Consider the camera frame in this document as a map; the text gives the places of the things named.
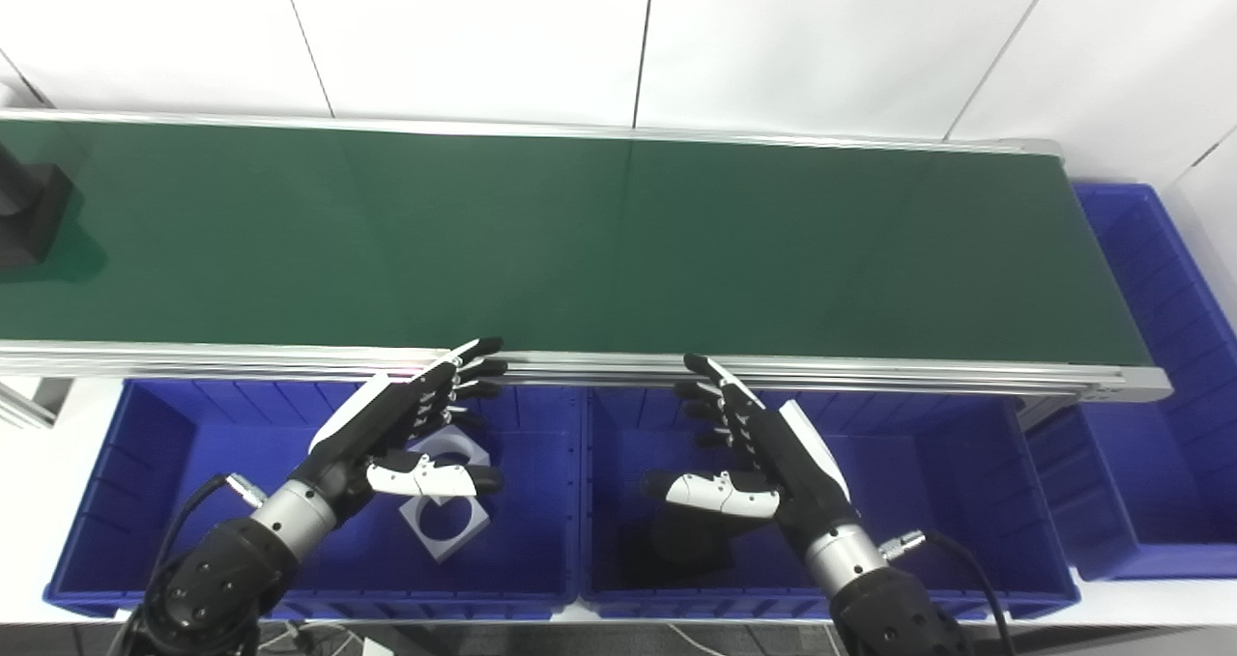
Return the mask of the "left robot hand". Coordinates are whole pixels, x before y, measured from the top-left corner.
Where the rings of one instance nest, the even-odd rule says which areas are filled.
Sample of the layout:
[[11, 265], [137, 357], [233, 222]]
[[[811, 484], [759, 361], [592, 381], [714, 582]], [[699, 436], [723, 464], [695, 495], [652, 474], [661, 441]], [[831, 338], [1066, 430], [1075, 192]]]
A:
[[503, 489], [499, 468], [439, 463], [408, 444], [450, 425], [477, 425], [461, 401], [499, 396], [495, 378], [507, 369], [496, 356], [502, 348], [499, 335], [482, 335], [438, 356], [409, 380], [372, 376], [332, 413], [289, 480], [327, 506], [335, 529], [375, 495], [443, 500], [497, 494]]

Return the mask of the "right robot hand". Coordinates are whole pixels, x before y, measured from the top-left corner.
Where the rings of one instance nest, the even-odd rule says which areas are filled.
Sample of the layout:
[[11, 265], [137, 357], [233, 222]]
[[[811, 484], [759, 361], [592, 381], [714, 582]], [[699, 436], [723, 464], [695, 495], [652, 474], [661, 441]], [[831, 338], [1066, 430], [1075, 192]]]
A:
[[706, 421], [703, 442], [721, 443], [737, 460], [722, 472], [644, 472], [646, 498], [722, 529], [776, 524], [795, 550], [823, 537], [862, 536], [849, 485], [821, 434], [795, 405], [769, 407], [737, 375], [703, 354], [683, 364], [693, 382], [677, 382], [685, 413]]

